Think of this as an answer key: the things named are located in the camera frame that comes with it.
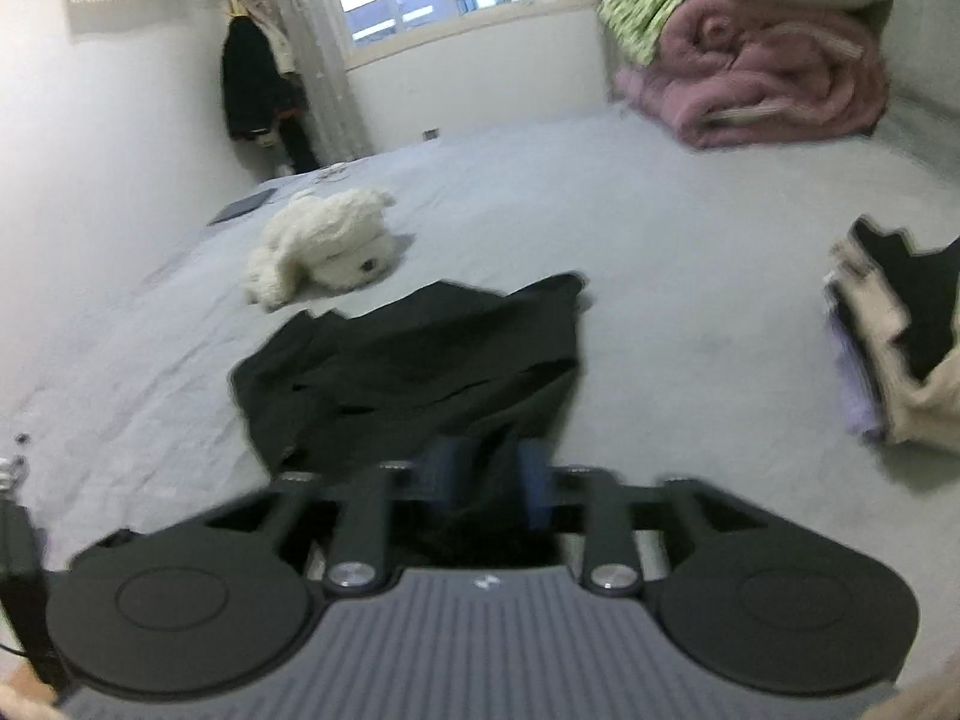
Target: hanging clothes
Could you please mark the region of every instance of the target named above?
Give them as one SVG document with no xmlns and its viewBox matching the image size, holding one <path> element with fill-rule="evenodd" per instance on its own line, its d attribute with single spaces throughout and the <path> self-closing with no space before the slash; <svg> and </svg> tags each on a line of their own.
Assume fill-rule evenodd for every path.
<svg viewBox="0 0 960 720">
<path fill-rule="evenodd" d="M 298 120 L 301 93 L 277 71 L 270 41 L 249 16 L 230 21 L 221 80 L 227 131 L 234 140 L 255 140 L 279 124 L 294 171 L 318 170 L 320 162 Z"/>
<path fill-rule="evenodd" d="M 274 61 L 277 62 L 277 72 L 282 76 L 294 74 L 296 72 L 294 50 L 283 30 L 263 10 L 258 8 L 253 0 L 242 1 L 250 17 L 270 42 L 270 51 L 274 55 Z"/>
</svg>

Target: beige clothing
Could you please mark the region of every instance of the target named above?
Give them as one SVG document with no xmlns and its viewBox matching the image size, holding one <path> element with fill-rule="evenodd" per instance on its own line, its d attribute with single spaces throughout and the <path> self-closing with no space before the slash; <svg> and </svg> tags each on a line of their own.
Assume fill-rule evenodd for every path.
<svg viewBox="0 0 960 720">
<path fill-rule="evenodd" d="M 66 720 L 56 709 L 27 698 L 9 685 L 0 685 L 0 716 L 7 720 Z"/>
<path fill-rule="evenodd" d="M 918 382 L 893 344 L 909 315 L 883 271 L 849 238 L 834 245 L 832 254 L 837 288 L 856 315 L 880 384 L 888 442 L 918 440 L 960 452 L 960 346 Z"/>
<path fill-rule="evenodd" d="M 270 51 L 274 55 L 274 61 L 277 62 L 277 72 L 282 76 L 289 76 L 296 72 L 296 61 L 294 60 L 294 50 L 290 41 L 283 33 L 277 23 L 274 22 L 261 8 L 256 6 L 253 0 L 242 0 L 250 17 L 260 27 L 260 30 L 267 36 L 270 43 Z"/>
<path fill-rule="evenodd" d="M 957 720 L 960 717 L 960 654 L 943 673 L 870 709 L 861 720 Z"/>
</svg>

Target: logo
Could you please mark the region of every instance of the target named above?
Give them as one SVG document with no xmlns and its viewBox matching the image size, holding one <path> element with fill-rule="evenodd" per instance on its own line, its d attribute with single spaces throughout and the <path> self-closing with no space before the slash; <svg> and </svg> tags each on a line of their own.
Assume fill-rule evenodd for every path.
<svg viewBox="0 0 960 720">
<path fill-rule="evenodd" d="M 493 576 L 493 574 L 487 574 L 487 576 L 484 577 L 477 577 L 473 580 L 473 583 L 481 590 L 493 590 L 495 587 L 500 586 L 500 578 Z"/>
</svg>

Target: purple clothing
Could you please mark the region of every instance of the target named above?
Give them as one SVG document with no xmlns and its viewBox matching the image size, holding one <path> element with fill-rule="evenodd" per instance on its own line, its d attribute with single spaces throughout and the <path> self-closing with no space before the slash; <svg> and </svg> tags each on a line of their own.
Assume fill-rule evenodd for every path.
<svg viewBox="0 0 960 720">
<path fill-rule="evenodd" d="M 840 374 L 840 403 L 848 432 L 879 439 L 883 434 L 880 406 L 875 402 L 860 355 L 836 312 L 827 315 L 827 337 Z"/>
</svg>

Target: metal screw cap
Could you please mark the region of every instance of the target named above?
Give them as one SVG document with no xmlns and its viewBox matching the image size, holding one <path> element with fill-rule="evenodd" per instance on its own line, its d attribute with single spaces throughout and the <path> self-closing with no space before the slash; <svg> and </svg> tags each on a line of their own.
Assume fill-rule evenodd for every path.
<svg viewBox="0 0 960 720">
<path fill-rule="evenodd" d="M 338 562 L 328 573 L 330 581 L 341 587 L 363 587 L 376 576 L 376 569 L 366 562 Z"/>
<path fill-rule="evenodd" d="M 622 590 L 629 587 L 640 575 L 629 565 L 618 562 L 605 562 L 590 572 L 590 581 L 605 590 Z"/>
</svg>

